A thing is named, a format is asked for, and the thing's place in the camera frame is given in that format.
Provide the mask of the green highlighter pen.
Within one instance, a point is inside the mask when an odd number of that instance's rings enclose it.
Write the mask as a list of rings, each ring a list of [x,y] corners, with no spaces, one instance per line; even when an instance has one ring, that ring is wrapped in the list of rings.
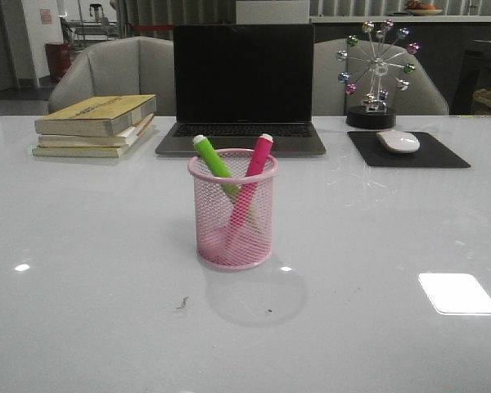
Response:
[[[196,135],[193,138],[192,143],[198,155],[205,162],[207,168],[211,171],[213,176],[218,178],[232,177],[230,169],[216,152],[206,136],[201,134]],[[244,196],[252,197],[256,186],[256,183],[245,183],[242,185],[242,187],[230,183],[225,183],[222,185],[224,193],[230,199],[233,205],[235,205],[238,201],[241,192],[244,194]]]

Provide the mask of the pink highlighter pen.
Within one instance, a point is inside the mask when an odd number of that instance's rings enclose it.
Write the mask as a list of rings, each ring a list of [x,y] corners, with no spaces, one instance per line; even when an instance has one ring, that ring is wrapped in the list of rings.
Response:
[[[267,133],[263,133],[255,144],[250,163],[246,171],[246,176],[260,175],[264,171],[265,163],[270,155],[273,146],[273,137]],[[256,225],[255,211],[251,209],[251,203],[255,195],[257,183],[245,183],[236,199],[232,214],[229,220],[229,225],[226,231],[224,246],[226,250],[232,247],[234,238],[238,234],[243,224],[250,221]]]

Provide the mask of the pink mesh pen holder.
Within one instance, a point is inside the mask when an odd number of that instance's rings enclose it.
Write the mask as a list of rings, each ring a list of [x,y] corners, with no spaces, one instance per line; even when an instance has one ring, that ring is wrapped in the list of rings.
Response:
[[[230,178],[212,174],[198,156],[188,163],[194,181],[196,244],[200,257],[219,269],[253,268],[273,250],[273,183],[277,159],[269,156],[261,174],[247,177],[253,152],[218,151]]]

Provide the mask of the grey laptop with black screen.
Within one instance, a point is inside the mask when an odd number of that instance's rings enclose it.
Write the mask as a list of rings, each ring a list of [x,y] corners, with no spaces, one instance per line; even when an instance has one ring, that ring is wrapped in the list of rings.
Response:
[[[199,134],[216,149],[251,149],[263,133],[274,156],[325,154],[312,123],[311,24],[179,25],[173,51],[176,122],[156,154],[191,156]]]

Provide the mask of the middle white book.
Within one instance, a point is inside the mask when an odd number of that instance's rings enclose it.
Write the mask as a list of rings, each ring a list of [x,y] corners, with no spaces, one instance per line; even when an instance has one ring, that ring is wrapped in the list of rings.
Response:
[[[41,147],[123,147],[132,145],[151,125],[154,115],[148,115],[138,123],[111,137],[80,137],[65,135],[40,135]]]

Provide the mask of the white computer mouse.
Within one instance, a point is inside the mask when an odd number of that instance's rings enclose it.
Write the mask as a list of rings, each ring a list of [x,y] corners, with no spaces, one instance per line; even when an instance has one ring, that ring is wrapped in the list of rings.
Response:
[[[389,129],[376,133],[380,144],[389,152],[407,154],[419,150],[421,144],[413,133]]]

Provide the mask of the top yellow book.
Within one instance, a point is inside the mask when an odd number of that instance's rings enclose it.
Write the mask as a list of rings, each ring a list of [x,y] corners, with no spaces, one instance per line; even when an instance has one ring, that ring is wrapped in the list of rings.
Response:
[[[34,122],[43,135],[110,137],[156,112],[156,95],[90,97]]]

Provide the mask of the ferris wheel desk ornament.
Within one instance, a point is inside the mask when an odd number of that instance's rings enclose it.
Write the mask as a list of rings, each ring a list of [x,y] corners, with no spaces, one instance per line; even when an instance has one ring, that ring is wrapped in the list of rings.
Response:
[[[411,42],[406,47],[397,47],[395,43],[387,43],[387,36],[393,32],[395,42],[410,34],[407,27],[394,30],[391,19],[380,23],[365,21],[362,32],[367,35],[366,41],[351,34],[345,39],[346,48],[336,53],[339,62],[355,62],[352,68],[347,67],[337,76],[344,85],[345,95],[363,94],[359,104],[347,109],[346,123],[360,129],[391,129],[396,123],[396,112],[388,103],[390,90],[385,81],[393,80],[399,91],[407,90],[410,82],[406,78],[417,70],[417,66],[406,62],[404,57],[417,54],[421,45]]]

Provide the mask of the black mouse pad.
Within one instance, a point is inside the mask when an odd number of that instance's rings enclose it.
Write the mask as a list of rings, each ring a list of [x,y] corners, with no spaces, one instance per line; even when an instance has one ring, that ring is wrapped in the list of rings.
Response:
[[[347,133],[369,166],[388,168],[464,169],[471,165],[426,132],[413,132],[420,147],[411,153],[387,151],[378,141],[375,131]]]

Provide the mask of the bottom pale yellow book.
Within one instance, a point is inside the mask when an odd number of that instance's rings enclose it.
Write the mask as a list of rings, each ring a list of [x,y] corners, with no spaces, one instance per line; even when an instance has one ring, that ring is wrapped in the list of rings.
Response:
[[[32,147],[31,153],[34,156],[46,157],[119,158],[129,150],[132,145],[125,145],[123,147],[41,147],[37,144]]]

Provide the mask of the red bin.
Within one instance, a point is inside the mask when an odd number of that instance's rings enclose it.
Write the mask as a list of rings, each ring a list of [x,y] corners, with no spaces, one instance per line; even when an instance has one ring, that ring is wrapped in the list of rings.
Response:
[[[68,43],[46,43],[47,65],[52,82],[59,82],[71,66]]]

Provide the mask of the fruit bowl on counter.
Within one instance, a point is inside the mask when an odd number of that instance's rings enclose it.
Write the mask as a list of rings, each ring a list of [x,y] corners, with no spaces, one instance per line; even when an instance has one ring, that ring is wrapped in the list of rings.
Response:
[[[437,16],[443,10],[422,1],[409,0],[405,3],[405,11],[413,16]]]

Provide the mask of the dark side table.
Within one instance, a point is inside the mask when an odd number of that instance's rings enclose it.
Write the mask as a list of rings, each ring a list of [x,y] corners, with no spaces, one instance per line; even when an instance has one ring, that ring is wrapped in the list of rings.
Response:
[[[491,90],[491,40],[472,40],[464,51],[451,113],[471,114],[473,93],[482,88]]]

